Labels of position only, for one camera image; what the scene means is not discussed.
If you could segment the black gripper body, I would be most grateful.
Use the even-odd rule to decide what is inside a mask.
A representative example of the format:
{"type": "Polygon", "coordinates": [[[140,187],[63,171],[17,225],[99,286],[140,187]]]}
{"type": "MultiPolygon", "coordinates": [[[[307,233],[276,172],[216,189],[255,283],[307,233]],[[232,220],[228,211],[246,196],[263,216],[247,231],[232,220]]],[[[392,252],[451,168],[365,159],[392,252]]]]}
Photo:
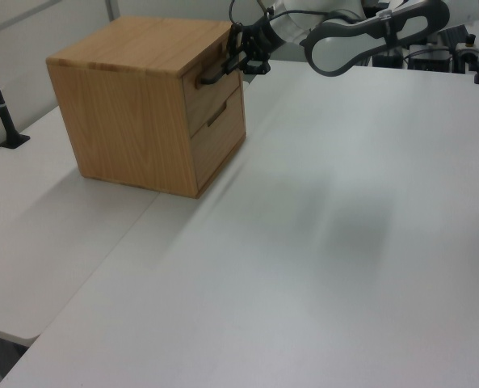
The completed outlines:
{"type": "Polygon", "coordinates": [[[245,58],[240,70],[248,75],[267,74],[271,67],[269,60],[272,53],[284,45],[284,40],[274,31],[267,17],[259,19],[242,30],[241,47],[245,58]]]}

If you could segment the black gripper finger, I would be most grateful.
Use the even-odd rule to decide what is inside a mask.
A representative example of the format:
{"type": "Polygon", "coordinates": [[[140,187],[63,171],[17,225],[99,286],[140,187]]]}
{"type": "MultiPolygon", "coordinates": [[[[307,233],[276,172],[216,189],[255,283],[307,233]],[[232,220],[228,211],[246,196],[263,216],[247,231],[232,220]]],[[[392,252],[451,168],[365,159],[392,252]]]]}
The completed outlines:
{"type": "Polygon", "coordinates": [[[247,57],[244,57],[242,59],[239,56],[228,57],[221,65],[222,73],[228,75],[235,70],[243,72],[247,64],[247,57]]]}
{"type": "Polygon", "coordinates": [[[226,44],[228,57],[236,57],[242,51],[242,23],[232,23],[226,44]]]}

